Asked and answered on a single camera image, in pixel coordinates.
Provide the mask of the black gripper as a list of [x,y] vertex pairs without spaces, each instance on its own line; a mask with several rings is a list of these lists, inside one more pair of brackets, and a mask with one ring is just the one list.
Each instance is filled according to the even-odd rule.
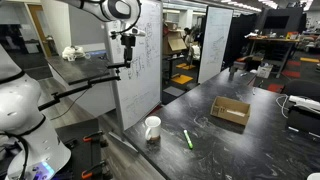
[[121,44],[124,46],[124,64],[126,68],[131,66],[133,48],[135,47],[135,36],[121,36]]

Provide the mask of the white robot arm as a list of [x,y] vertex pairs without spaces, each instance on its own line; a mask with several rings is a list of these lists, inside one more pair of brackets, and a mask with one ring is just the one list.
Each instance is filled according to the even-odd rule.
[[[124,61],[110,69],[131,65],[135,39],[145,33],[136,27],[141,17],[140,0],[58,0],[87,13],[102,22],[118,21],[120,29],[112,38],[120,37]],[[0,65],[0,132],[18,141],[21,151],[12,159],[5,180],[51,180],[71,158],[71,150],[59,138],[42,111],[60,102],[59,94],[39,105],[41,87],[8,56]]]

